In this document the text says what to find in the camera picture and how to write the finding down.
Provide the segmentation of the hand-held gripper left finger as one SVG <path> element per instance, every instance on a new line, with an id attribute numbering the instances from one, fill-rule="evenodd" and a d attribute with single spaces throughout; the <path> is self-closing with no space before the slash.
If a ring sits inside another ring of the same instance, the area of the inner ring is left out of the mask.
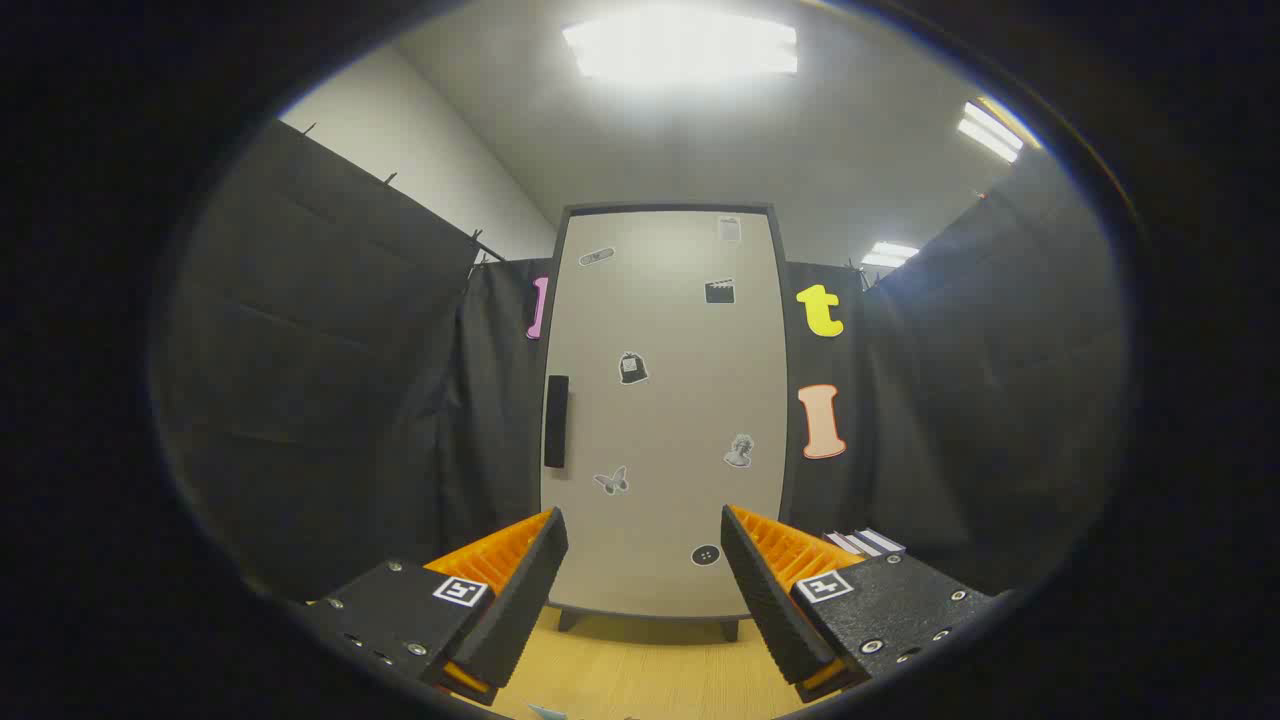
<path id="1" fill-rule="evenodd" d="M 553 507 L 430 562 L 387 559 L 302 602 L 300 621 L 371 673 L 489 706 L 513 676 L 567 550 Z"/>

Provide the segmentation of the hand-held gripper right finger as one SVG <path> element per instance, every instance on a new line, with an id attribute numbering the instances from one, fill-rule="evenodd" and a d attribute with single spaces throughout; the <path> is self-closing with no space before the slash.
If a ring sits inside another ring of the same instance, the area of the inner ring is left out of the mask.
<path id="1" fill-rule="evenodd" d="M 780 674 L 805 702 L 899 673 L 1001 603 L 870 528 L 819 537 L 726 505 L 721 546 Z"/>

